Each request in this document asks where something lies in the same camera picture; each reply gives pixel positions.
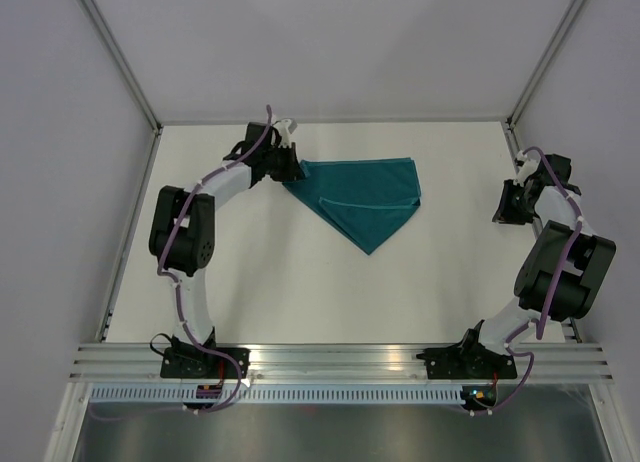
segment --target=cloth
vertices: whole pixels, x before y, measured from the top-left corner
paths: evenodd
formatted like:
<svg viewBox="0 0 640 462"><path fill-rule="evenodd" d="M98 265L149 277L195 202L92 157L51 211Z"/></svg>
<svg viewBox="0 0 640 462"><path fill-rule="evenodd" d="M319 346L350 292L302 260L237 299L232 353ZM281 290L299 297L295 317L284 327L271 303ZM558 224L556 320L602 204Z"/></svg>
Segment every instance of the cloth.
<svg viewBox="0 0 640 462"><path fill-rule="evenodd" d="M302 203L370 255L420 206L410 158L309 162L306 179L283 185Z"/></svg>

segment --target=vent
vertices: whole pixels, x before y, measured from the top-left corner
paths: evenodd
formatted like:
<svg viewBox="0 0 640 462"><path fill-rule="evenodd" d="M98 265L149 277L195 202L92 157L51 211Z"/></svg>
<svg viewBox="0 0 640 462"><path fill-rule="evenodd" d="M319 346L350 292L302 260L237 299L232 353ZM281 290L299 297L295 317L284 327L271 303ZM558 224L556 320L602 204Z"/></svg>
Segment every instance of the vent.
<svg viewBox="0 0 640 462"><path fill-rule="evenodd" d="M226 384L220 395L231 395ZM462 386L412 387L401 385L273 385L242 386L238 403L249 404L378 404L378 405L459 405ZM186 384L94 384L91 402L177 402L202 403L197 386Z"/></svg>

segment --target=gray wall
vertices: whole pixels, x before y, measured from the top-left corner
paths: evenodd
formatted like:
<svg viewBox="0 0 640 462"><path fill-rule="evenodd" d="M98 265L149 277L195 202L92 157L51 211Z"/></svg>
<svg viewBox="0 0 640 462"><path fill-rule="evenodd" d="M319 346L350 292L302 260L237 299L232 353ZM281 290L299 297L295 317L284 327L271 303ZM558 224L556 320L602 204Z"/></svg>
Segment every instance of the gray wall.
<svg viewBox="0 0 640 462"><path fill-rule="evenodd" d="M593 227L618 252L583 331L602 342L640 434L640 0L591 0L518 125L571 157Z"/></svg>
<svg viewBox="0 0 640 462"><path fill-rule="evenodd" d="M570 0L96 0L171 121L508 115Z"/></svg>
<svg viewBox="0 0 640 462"><path fill-rule="evenodd" d="M151 131L75 0L0 0L0 453L41 460Z"/></svg>

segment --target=green cloth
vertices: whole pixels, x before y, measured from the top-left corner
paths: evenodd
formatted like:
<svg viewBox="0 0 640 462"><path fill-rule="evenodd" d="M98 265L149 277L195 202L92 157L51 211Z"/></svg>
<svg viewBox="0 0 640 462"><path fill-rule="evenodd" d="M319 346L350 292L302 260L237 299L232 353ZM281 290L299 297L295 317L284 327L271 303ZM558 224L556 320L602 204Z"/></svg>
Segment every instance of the green cloth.
<svg viewBox="0 0 640 462"><path fill-rule="evenodd" d="M420 206L420 183L410 158L309 162L307 176L283 185L340 233L371 254Z"/></svg>

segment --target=gray floor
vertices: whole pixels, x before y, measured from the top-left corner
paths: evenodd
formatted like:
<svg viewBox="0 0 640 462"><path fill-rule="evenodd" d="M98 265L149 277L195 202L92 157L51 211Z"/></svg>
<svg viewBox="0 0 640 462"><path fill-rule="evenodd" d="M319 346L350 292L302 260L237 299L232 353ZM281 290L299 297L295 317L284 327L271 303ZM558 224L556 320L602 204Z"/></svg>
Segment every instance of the gray floor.
<svg viewBox="0 0 640 462"><path fill-rule="evenodd" d="M470 418L438 406L236 405L195 417L101 404L77 461L610 461L586 392L527 388Z"/></svg>

